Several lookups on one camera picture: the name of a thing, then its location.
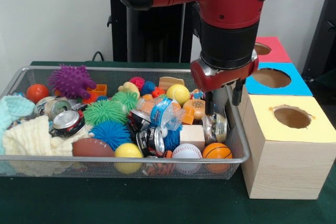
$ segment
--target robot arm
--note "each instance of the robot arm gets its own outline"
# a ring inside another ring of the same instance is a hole
[[[200,58],[191,63],[193,78],[207,93],[207,103],[211,100],[209,92],[236,82],[233,103],[240,103],[245,79],[258,68],[258,57],[253,51],[264,0],[121,1],[140,10],[197,1],[202,52]]]

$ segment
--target plastic bottle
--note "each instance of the plastic bottle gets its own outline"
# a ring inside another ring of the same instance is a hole
[[[176,131],[181,125],[184,110],[174,109],[173,100],[169,98],[154,98],[146,101],[141,98],[136,107],[150,116],[151,122],[163,129]]]

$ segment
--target blue bottle label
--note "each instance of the blue bottle label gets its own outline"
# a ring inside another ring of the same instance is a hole
[[[162,122],[162,115],[164,111],[168,108],[168,106],[172,103],[172,99],[165,98],[162,102],[159,102],[157,105],[154,106],[151,112],[151,121],[152,123],[156,124],[157,126],[161,126]]]

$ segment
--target brown football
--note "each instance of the brown football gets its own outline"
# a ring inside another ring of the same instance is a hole
[[[102,140],[82,138],[72,144],[75,157],[114,157],[112,148]]]

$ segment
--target round hole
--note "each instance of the round hole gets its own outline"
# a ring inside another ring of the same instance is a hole
[[[258,55],[267,55],[272,51],[270,47],[261,43],[255,43],[254,50],[257,52]]]
[[[289,75],[285,72],[273,68],[261,68],[253,74],[254,79],[270,88],[283,88],[292,82]]]
[[[274,116],[280,123],[296,129],[305,128],[311,122],[310,116],[305,111],[286,105],[275,108]]]

